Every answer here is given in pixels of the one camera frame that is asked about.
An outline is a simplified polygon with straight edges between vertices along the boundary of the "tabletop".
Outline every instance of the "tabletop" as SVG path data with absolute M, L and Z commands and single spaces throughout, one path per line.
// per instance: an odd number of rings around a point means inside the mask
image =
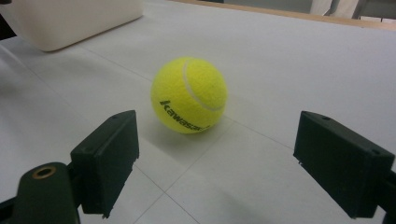
M 381 223 L 350 219 L 292 156 L 302 110 L 396 153 L 396 33 L 231 8 L 145 0 L 144 16 L 46 53 L 0 41 L 0 201 L 37 165 L 134 109 L 140 158 L 109 219 L 82 223 Z M 219 124 L 180 134 L 156 118 L 151 81 L 182 56 L 212 62 Z

